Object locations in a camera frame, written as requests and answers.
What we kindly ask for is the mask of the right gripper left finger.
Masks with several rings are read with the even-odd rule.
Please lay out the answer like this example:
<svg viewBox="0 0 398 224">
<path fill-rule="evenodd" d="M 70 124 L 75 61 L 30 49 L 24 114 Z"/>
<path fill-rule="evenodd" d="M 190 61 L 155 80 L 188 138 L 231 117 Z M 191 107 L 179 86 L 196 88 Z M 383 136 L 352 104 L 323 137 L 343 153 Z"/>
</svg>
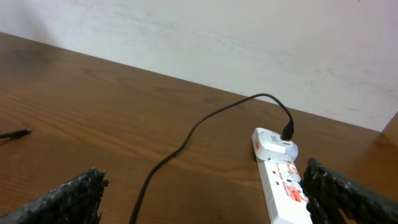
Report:
<svg viewBox="0 0 398 224">
<path fill-rule="evenodd" d="M 90 168 L 1 217 L 3 224 L 99 224 L 98 212 L 109 180 L 106 172 Z"/>
</svg>

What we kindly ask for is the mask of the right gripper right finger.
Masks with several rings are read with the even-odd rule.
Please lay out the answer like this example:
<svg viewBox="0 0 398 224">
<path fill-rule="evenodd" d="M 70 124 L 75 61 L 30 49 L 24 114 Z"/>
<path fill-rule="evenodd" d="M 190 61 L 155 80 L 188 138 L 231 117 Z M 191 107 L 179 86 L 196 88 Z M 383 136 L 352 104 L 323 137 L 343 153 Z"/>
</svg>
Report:
<svg viewBox="0 0 398 224">
<path fill-rule="evenodd" d="M 397 202 L 359 184 L 311 157 L 300 181 L 313 223 L 397 224 Z"/>
</svg>

